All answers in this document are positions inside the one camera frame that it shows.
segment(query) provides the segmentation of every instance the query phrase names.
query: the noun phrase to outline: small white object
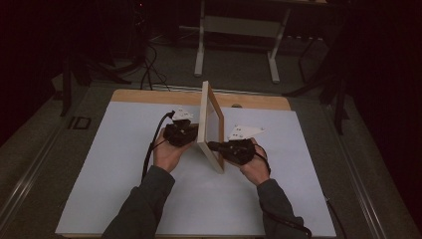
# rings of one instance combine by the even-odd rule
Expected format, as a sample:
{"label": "small white object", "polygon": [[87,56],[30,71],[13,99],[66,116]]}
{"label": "small white object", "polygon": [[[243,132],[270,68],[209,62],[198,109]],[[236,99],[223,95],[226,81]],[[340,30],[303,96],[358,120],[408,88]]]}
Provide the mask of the small white object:
{"label": "small white object", "polygon": [[171,118],[172,120],[187,120],[192,119],[193,114],[186,111],[184,108],[179,107],[177,111],[175,111],[174,116]]}
{"label": "small white object", "polygon": [[229,134],[229,140],[248,139],[263,131],[264,129],[262,127],[235,125],[235,128]]}

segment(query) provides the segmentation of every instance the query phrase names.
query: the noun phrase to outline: metal table leg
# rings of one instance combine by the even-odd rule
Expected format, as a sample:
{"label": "metal table leg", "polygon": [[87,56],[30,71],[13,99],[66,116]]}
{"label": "metal table leg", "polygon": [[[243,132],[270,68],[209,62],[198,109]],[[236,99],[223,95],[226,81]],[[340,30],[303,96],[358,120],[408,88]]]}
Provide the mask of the metal table leg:
{"label": "metal table leg", "polygon": [[201,19],[199,21],[199,47],[196,54],[195,77],[202,76],[202,66],[204,65],[204,21],[205,21],[205,0],[201,0]]}
{"label": "metal table leg", "polygon": [[279,51],[280,42],[283,39],[283,34],[285,32],[286,24],[288,23],[291,11],[292,9],[290,8],[286,9],[283,22],[280,25],[279,32],[277,33],[276,43],[274,45],[273,51],[268,52],[268,63],[270,64],[271,78],[275,84],[280,82],[279,71],[277,70],[276,55]]}

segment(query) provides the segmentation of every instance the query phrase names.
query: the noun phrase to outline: person's left hand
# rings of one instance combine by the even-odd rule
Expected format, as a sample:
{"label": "person's left hand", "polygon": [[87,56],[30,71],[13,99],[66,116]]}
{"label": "person's left hand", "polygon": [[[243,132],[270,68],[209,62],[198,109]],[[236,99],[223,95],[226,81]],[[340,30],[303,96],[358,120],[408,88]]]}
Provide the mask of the person's left hand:
{"label": "person's left hand", "polygon": [[161,129],[159,137],[154,144],[156,145],[154,149],[154,165],[161,167],[167,172],[171,172],[177,166],[182,153],[187,148],[189,148],[193,142],[190,142],[181,147],[173,146],[167,140],[165,140],[163,136],[164,130],[165,128]]}

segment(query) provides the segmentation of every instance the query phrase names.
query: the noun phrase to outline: white surface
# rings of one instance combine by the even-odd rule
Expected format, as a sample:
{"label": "white surface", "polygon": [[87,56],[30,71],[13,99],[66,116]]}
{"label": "white surface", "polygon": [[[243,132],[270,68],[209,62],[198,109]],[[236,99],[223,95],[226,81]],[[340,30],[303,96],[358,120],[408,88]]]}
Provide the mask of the white surface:
{"label": "white surface", "polygon": [[[156,125],[174,106],[110,103],[56,233],[101,234],[139,184]],[[184,107],[199,116],[198,107]],[[295,112],[225,109],[225,128],[261,125],[256,136],[279,181],[315,236],[335,236],[317,175]],[[176,183],[164,207],[157,235],[263,235],[255,186],[226,163],[218,174],[195,145],[171,173]]]}

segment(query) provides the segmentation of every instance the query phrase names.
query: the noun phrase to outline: wooden board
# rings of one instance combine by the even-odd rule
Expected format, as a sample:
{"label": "wooden board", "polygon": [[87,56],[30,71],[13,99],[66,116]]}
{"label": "wooden board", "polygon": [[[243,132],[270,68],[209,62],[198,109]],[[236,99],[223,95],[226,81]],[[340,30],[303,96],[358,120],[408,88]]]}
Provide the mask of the wooden board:
{"label": "wooden board", "polygon": [[[286,98],[257,95],[214,94],[220,107],[240,105],[247,109],[265,109],[290,111]],[[111,97],[112,102],[154,103],[200,106],[201,93],[197,92],[156,92],[140,90],[116,90]]]}

